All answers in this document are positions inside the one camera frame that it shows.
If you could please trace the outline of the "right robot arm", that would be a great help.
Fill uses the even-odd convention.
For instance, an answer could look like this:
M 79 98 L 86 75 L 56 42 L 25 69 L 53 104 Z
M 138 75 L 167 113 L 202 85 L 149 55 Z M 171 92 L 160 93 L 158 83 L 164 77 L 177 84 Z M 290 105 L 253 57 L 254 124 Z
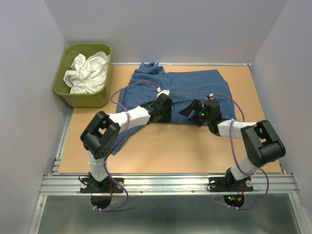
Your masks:
M 242 122 L 226 119 L 222 116 L 219 102 L 209 99 L 204 103 L 195 99 L 188 107 L 180 111 L 197 126 L 206 124 L 211 133 L 220 137 L 229 137 L 232 153 L 233 138 L 243 141 L 247 156 L 240 162 L 234 156 L 235 165 L 226 172 L 224 184 L 229 190 L 236 190 L 242 180 L 252 176 L 264 165 L 286 155 L 286 148 L 268 120 Z

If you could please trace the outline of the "blue checkered long sleeve shirt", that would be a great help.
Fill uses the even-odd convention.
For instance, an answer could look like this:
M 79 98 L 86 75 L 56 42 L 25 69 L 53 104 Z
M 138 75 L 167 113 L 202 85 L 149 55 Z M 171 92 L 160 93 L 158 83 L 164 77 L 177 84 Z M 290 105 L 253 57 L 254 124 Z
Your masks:
M 117 112 L 136 108 L 157 97 L 156 87 L 162 90 L 170 90 L 174 109 L 172 112 L 172 124 L 189 125 L 187 118 L 179 114 L 194 99 L 200 102 L 206 100 L 206 96 L 217 94 L 220 110 L 223 118 L 235 119 L 234 104 L 229 100 L 231 92 L 227 82 L 217 70 L 204 70 L 194 72 L 168 72 L 157 63 L 142 63 L 135 70 L 129 83 L 129 87 L 120 92 Z

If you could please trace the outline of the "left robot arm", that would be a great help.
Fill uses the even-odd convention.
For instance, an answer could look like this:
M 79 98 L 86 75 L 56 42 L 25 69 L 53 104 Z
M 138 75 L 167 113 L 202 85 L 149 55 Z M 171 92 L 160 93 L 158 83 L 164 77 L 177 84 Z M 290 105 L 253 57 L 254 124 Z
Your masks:
M 157 122 L 170 122 L 172 98 L 169 90 L 160 91 L 156 100 L 136 108 L 115 114 L 96 113 L 80 136 L 88 153 L 92 187 L 97 192 L 108 188 L 108 175 L 104 169 L 108 156 L 117 147 L 117 137 L 134 127 Z

